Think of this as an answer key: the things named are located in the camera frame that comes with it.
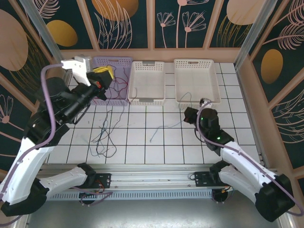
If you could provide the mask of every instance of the white plastic basket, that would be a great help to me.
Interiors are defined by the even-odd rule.
[[[220,104],[219,83],[211,59],[175,59],[175,94],[179,108],[199,108],[200,100],[211,100],[212,108]]]
[[[131,105],[163,105],[164,62],[134,61],[132,63],[128,99]]]

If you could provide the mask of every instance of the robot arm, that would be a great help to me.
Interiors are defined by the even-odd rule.
[[[210,104],[201,100],[201,105],[204,103],[204,106]],[[247,196],[268,221],[274,221],[295,205],[271,179],[292,195],[290,180],[284,174],[276,175],[246,154],[234,139],[220,128],[216,110],[202,107],[199,112],[197,109],[187,108],[184,121],[199,128],[208,148],[223,158],[210,168],[209,174],[215,183],[230,185]]]
[[[76,88],[69,90],[61,78],[53,77],[47,80],[56,119],[55,135],[44,147],[28,153],[17,168],[14,168],[19,158],[28,149],[44,142],[51,132],[43,91],[40,89],[36,93],[40,107],[29,120],[18,155],[6,178],[0,184],[1,200],[4,202],[1,210],[6,216],[33,213],[44,204],[47,197],[73,186],[88,187],[95,179],[95,171],[85,163],[54,177],[40,180],[36,178],[43,162],[53,151],[54,146],[59,143],[61,137],[69,130],[66,124],[76,124],[86,113],[94,97],[105,100],[105,91],[114,77],[110,67],[100,67],[98,71],[92,70],[87,57],[64,60],[62,67],[72,69],[73,76],[79,84]],[[86,109],[85,112],[78,117],[78,114],[84,109]]]

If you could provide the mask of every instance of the purple plastic basket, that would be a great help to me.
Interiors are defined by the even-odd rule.
[[[116,68],[114,74],[115,74],[115,77],[118,78],[117,81],[120,83],[120,82],[123,82],[123,80],[124,80],[128,83],[128,86],[126,87],[126,84],[123,84],[123,83],[118,84],[118,83],[112,82],[110,85],[111,88],[109,88],[105,93],[105,96],[109,99],[103,101],[103,100],[95,97],[91,101],[92,105],[107,105],[108,104],[110,106],[127,106],[129,79],[130,79],[130,73],[131,73],[132,60],[133,59],[131,57],[96,56],[93,58],[93,68],[107,66],[107,65],[114,66],[113,70]]]

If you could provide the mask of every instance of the white tile floor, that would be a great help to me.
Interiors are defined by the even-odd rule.
[[[216,63],[221,104],[221,127],[245,152],[260,162],[242,93],[231,63]],[[88,113],[62,137],[48,163],[88,164],[213,164],[221,160],[194,135],[175,102],[173,63],[166,64],[164,106],[91,106]],[[105,118],[106,133],[97,141]]]

